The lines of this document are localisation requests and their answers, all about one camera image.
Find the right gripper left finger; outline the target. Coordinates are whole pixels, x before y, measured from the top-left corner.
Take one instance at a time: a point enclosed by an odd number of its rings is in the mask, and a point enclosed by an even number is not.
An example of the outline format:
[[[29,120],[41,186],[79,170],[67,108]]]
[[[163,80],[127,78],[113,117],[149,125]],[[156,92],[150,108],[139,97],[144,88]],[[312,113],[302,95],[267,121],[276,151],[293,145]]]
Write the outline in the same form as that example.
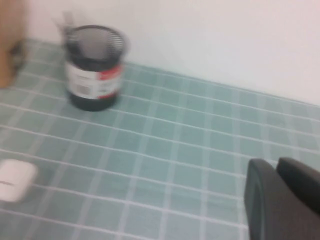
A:
[[[251,240],[318,240],[320,213],[312,211],[263,159],[248,162],[244,206]]]

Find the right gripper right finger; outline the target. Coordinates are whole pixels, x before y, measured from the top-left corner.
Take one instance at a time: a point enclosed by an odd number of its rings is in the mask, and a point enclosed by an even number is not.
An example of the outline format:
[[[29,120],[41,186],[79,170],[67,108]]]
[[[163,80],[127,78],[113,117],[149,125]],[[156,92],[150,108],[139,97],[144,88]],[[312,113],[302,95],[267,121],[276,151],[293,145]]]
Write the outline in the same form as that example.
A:
[[[319,171],[289,157],[279,158],[276,171],[299,200],[320,213]]]

